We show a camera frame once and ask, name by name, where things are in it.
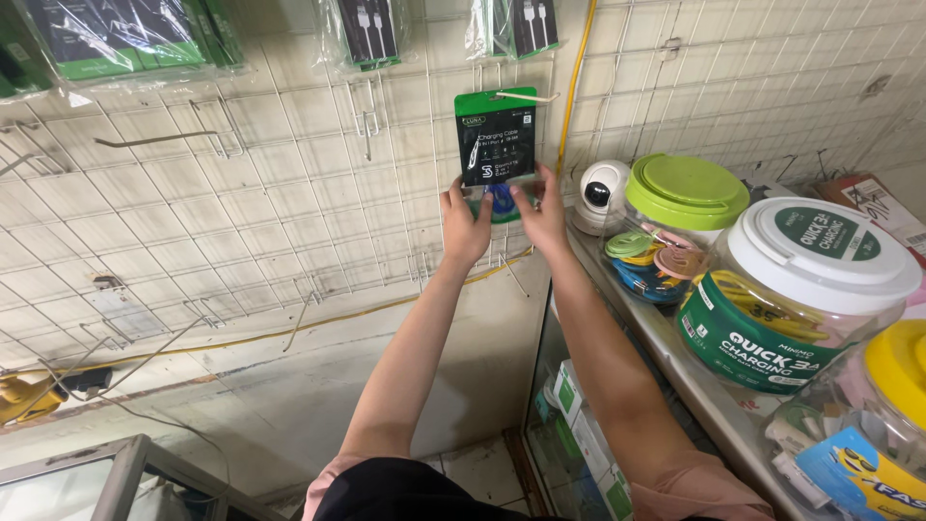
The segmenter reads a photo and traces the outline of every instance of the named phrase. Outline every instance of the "hand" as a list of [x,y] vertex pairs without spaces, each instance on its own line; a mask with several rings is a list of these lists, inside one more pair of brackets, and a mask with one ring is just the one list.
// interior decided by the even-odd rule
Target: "hand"
[[538,247],[551,260],[552,257],[571,252],[569,240],[566,238],[566,211],[563,209],[563,200],[559,194],[557,177],[550,169],[541,163],[536,163],[537,172],[544,183],[538,195],[541,203],[537,210],[531,207],[531,202],[517,186],[511,187],[511,196],[518,205],[521,220],[524,222],[524,232],[531,242]]
[[493,196],[491,192],[482,196],[479,219],[473,221],[469,205],[460,191],[462,183],[462,178],[457,177],[450,189],[441,194],[441,212],[444,213],[444,262],[457,263],[468,272],[489,247]]

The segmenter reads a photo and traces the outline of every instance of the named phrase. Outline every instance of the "white tiled wall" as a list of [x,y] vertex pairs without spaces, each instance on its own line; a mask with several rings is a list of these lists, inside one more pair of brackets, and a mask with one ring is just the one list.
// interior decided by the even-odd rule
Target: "white tiled wall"
[[[353,76],[310,67],[309,0],[235,0],[246,80],[102,95],[76,108],[52,96],[0,108],[0,159],[48,154],[0,178],[0,369],[85,352],[91,334],[178,331],[196,317],[185,300],[208,299],[200,311],[228,319],[298,306],[313,291],[432,273],[443,249],[437,193],[459,174],[454,96],[515,85],[565,92],[587,3],[560,4],[561,49],[483,66],[466,60],[467,0],[408,3],[417,59],[400,67]],[[923,159],[924,4],[603,0],[563,171],[665,151],[795,182],[821,162],[880,169]],[[669,40],[677,50],[662,48]],[[883,93],[860,96],[888,74]],[[548,161],[564,104],[537,109],[538,156]],[[380,129],[369,160],[361,112]],[[218,140],[92,141],[203,130]],[[493,254],[529,246],[516,222],[493,237]],[[100,273],[127,288],[94,291]]]
[[[821,163],[829,172],[922,159],[923,131],[894,130],[926,96],[923,4],[600,2],[564,172],[668,152],[794,183]],[[670,38],[677,53],[663,50]],[[883,93],[861,96],[888,74]]]
[[[0,370],[85,352],[94,337],[176,332],[193,306],[228,320],[427,277],[443,254],[437,194],[460,172],[454,96],[551,91],[555,53],[484,70],[466,60],[469,2],[409,0],[417,57],[352,76],[312,67],[309,0],[233,3],[250,77],[0,108],[0,159],[48,155],[0,178]],[[379,128],[369,159],[362,112]],[[220,141],[92,141],[204,130]],[[493,237],[483,266],[530,245],[518,223]],[[95,291],[109,273],[126,288]]]

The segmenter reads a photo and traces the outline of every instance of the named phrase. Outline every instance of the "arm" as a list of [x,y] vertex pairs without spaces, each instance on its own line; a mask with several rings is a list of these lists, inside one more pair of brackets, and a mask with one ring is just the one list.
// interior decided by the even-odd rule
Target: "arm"
[[539,210],[522,192],[511,190],[524,231],[550,265],[569,355],[607,444],[630,481],[651,487],[666,457],[695,445],[572,252],[556,176],[543,165],[539,172],[545,191]]
[[386,346],[354,410],[340,455],[408,456],[412,435],[434,382],[460,289],[489,246],[492,194],[474,222],[457,178],[441,194],[444,260]]

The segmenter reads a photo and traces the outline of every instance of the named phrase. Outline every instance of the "white security camera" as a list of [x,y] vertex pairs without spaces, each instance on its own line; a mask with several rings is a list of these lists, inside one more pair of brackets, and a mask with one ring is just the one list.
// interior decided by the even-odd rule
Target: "white security camera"
[[[623,197],[630,175],[631,167],[613,159],[598,161],[588,167],[579,182],[582,204],[575,205],[572,223],[586,234],[601,235],[606,224],[610,224],[606,223],[608,203],[615,195]],[[619,217],[614,215],[609,221],[616,221]]]

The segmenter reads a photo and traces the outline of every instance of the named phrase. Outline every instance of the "green lid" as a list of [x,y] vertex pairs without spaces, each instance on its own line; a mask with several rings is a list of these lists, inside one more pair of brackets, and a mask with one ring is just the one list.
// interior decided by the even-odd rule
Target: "green lid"
[[730,171],[685,156],[639,158],[625,192],[646,217],[683,230],[722,230],[749,205],[749,192]]

